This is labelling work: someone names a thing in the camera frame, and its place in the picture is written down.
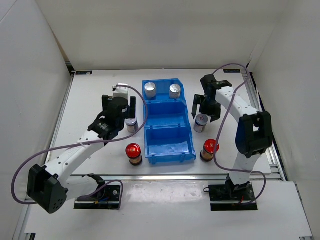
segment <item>blue storage tray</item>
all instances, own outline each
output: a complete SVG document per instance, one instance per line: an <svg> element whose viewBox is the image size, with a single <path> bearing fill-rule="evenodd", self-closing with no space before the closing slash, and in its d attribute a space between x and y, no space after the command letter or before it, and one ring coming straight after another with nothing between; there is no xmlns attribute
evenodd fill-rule
<svg viewBox="0 0 320 240"><path fill-rule="evenodd" d="M145 95L145 84L155 83L156 95L148 99ZM179 84L179 98L169 98L172 84ZM184 162L195 160L188 108L185 100L184 86L179 79L162 79L142 81L143 97L148 107L148 119L144 126L145 157L149 163ZM146 108L143 105L144 117Z"/></svg>

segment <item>jar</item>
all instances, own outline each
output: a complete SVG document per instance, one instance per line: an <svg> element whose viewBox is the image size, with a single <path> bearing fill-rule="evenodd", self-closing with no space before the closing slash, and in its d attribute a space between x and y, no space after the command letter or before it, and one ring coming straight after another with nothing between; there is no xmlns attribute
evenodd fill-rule
<svg viewBox="0 0 320 240"><path fill-rule="evenodd" d="M178 99L180 98L181 94L181 87L179 84L172 84L170 86L170 92L169 92L169 97L171 99Z"/></svg>
<svg viewBox="0 0 320 240"><path fill-rule="evenodd" d="M198 114L195 117L193 129L197 133L202 133L205 130L207 123L208 123L208 116L204 114Z"/></svg>
<svg viewBox="0 0 320 240"><path fill-rule="evenodd" d="M214 148L215 148L216 140L214 139L208 139L205 141L203 145L203 149L200 153L200 157L205 162L210 162L212 159L214 159ZM218 152L220 146L219 144L216 146L216 151Z"/></svg>
<svg viewBox="0 0 320 240"><path fill-rule="evenodd" d="M154 98L156 96L156 85L153 82L147 82L144 85L144 92L147 98Z"/></svg>
<svg viewBox="0 0 320 240"><path fill-rule="evenodd" d="M133 166L138 166L142 163L142 156L141 156L141 148L136 143L130 143L126 149L125 153L127 157L129 158L129 162Z"/></svg>
<svg viewBox="0 0 320 240"><path fill-rule="evenodd" d="M138 126L138 120L136 118L126 119L125 120L126 129L129 133L135 133L139 126Z"/></svg>

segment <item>silver lid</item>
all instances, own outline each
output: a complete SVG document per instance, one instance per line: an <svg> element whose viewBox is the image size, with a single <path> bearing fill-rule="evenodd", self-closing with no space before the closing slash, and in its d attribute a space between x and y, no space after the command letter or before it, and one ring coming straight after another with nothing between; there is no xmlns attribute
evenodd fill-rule
<svg viewBox="0 0 320 240"><path fill-rule="evenodd" d="M208 116L200 113L195 117L195 122L204 126L208 123Z"/></svg>
<svg viewBox="0 0 320 240"><path fill-rule="evenodd" d="M179 84L172 84L170 86L170 92L174 93L174 94L179 94L181 92L181 87Z"/></svg>
<svg viewBox="0 0 320 240"><path fill-rule="evenodd" d="M156 85L153 82L148 82L144 85L144 89L147 92L153 92L154 90L156 90Z"/></svg>
<svg viewBox="0 0 320 240"><path fill-rule="evenodd" d="M126 119L125 120L125 124L127 124L128 126L133 126L137 123L137 119L136 118L130 118L130 119Z"/></svg>

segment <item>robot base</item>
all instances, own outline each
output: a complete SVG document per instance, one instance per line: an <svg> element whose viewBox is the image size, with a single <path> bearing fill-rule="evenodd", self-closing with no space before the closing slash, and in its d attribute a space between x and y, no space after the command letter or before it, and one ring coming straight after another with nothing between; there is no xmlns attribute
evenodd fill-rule
<svg viewBox="0 0 320 240"><path fill-rule="evenodd" d="M255 199L255 193L250 184L246 189L230 195L226 185L209 185L211 211L256 211L257 203L250 204Z"/></svg>
<svg viewBox="0 0 320 240"><path fill-rule="evenodd" d="M100 200L75 201L74 209L101 209L118 210L120 201L121 186L108 185L105 187L105 194Z"/></svg>

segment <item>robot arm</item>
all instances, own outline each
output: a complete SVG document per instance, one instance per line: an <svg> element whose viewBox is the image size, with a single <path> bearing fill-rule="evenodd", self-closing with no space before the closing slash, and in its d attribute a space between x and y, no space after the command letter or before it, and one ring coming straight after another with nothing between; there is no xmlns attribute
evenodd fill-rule
<svg viewBox="0 0 320 240"><path fill-rule="evenodd" d="M228 109L233 97L234 88L222 87L216 91L216 101ZM240 96L234 97L230 114L238 123L235 137L238 154L232 169L248 172L229 173L232 191L245 189L250 183L250 172L261 154L272 145L271 116L267 111L259 112L247 104Z"/></svg>
<svg viewBox="0 0 320 240"><path fill-rule="evenodd" d="M125 86L114 87L113 97L102 96L103 111L88 130L78 139L77 147L68 148L57 158L43 166L34 165L28 176L27 194L49 214L55 213L68 200L93 193L105 184L97 175L69 178L92 154L102 149L124 128L125 119L136 117L136 98L131 97ZM95 144L88 142L101 141Z"/></svg>
<svg viewBox="0 0 320 240"><path fill-rule="evenodd" d="M227 81L217 81L213 74L204 76L201 80L204 95L195 95L192 108L193 118L196 116L198 105L200 112L211 117L211 122L218 120L221 115L221 105L228 109L234 89ZM246 189L250 184L250 172L273 141L271 116L267 111L259 112L247 104L240 96L234 96L230 113L238 123L235 137L238 155L233 170L227 177L226 184L230 191Z"/></svg>

